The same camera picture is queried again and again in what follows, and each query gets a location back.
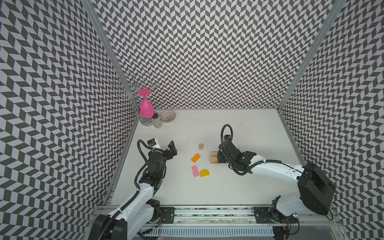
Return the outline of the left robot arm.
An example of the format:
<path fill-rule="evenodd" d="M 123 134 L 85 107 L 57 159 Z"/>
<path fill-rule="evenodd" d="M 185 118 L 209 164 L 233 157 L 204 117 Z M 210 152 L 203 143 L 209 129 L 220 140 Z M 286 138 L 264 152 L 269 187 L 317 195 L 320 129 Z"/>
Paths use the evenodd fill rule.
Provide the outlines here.
<path fill-rule="evenodd" d="M 136 190 L 115 210 L 98 215 L 94 220 L 89 240 L 155 240 L 146 235 L 161 226 L 163 214 L 158 200 L 153 199 L 167 172 L 166 162 L 177 155 L 174 141 L 162 150 L 156 138 L 145 143 L 137 141 L 137 148 L 144 159 L 143 166 L 134 178 Z"/>

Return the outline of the engraved natural wood block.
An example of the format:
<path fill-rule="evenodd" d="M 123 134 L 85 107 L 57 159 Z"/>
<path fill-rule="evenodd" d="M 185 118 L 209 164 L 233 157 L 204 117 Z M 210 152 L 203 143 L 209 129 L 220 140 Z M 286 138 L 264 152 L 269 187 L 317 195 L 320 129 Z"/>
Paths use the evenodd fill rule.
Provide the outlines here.
<path fill-rule="evenodd" d="M 218 157 L 210 157 L 211 164 L 216 164 L 216 161 L 218 161 Z"/>

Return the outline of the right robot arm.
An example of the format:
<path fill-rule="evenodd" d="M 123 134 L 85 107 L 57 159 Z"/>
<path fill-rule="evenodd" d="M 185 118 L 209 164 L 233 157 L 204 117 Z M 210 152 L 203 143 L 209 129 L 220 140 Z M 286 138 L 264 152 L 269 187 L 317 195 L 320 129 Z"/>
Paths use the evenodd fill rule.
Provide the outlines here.
<path fill-rule="evenodd" d="M 241 152 L 228 140 L 219 145 L 217 159 L 239 176 L 264 175 L 296 188 L 295 192 L 279 195 L 272 201 L 267 215 L 274 223 L 288 223 L 298 212 L 306 210 L 322 216 L 332 213 L 336 187 L 316 164 L 291 165 L 266 159 L 253 152 Z"/>

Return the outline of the pink rectangular block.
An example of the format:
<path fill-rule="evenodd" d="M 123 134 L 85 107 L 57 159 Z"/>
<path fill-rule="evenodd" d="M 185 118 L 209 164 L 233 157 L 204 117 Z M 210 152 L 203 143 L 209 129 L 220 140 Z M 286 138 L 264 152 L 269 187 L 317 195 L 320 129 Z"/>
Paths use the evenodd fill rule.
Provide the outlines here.
<path fill-rule="evenodd" d="M 192 172 L 193 172 L 193 175 L 195 178 L 200 176 L 200 173 L 199 173 L 197 166 L 192 166 Z"/>

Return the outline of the orange rectangular block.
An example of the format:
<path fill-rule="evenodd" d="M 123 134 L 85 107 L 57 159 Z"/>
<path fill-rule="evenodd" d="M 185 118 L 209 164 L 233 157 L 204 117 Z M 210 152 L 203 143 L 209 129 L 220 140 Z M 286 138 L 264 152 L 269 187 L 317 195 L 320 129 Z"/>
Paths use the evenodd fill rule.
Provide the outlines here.
<path fill-rule="evenodd" d="M 196 163 L 200 158 L 201 158 L 201 155 L 200 155 L 200 154 L 195 154 L 195 155 L 191 158 L 191 161 L 192 161 L 193 163 Z"/>

